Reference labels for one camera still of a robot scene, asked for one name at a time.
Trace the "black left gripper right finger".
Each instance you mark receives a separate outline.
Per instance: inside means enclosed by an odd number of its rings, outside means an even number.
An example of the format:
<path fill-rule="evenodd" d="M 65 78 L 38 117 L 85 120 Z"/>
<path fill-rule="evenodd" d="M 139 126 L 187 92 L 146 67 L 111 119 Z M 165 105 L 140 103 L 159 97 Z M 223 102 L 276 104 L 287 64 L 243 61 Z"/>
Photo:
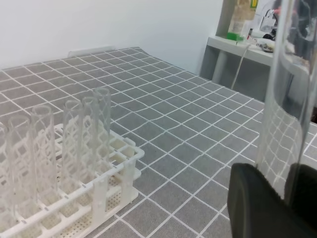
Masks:
<path fill-rule="evenodd" d="M 284 187 L 284 199 L 292 211 L 312 229 L 317 228 L 317 170 L 294 163 Z"/>

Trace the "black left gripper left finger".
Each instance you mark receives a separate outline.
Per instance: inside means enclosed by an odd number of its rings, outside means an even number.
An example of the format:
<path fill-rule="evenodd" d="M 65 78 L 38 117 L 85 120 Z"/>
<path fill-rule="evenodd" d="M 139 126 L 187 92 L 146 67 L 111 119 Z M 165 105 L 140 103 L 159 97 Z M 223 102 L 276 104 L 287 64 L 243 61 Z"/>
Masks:
<path fill-rule="evenodd" d="M 227 198 L 234 238 L 315 238 L 312 229 L 255 166 L 235 163 Z"/>

